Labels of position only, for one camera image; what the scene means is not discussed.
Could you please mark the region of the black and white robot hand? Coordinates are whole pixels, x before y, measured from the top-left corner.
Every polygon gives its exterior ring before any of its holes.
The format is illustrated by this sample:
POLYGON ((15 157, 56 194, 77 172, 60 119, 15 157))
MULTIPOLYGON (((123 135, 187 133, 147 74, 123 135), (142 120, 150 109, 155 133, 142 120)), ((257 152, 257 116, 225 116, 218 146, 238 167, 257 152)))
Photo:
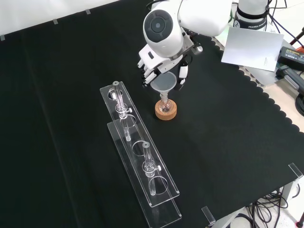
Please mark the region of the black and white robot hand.
POLYGON ((181 90, 188 78, 189 62, 186 60, 188 54, 181 55, 175 60, 160 57, 147 44, 139 52, 140 61, 137 67, 142 71, 142 84, 149 86, 151 82, 157 79, 161 74, 165 74, 174 68, 177 68, 177 84, 174 90, 181 90))

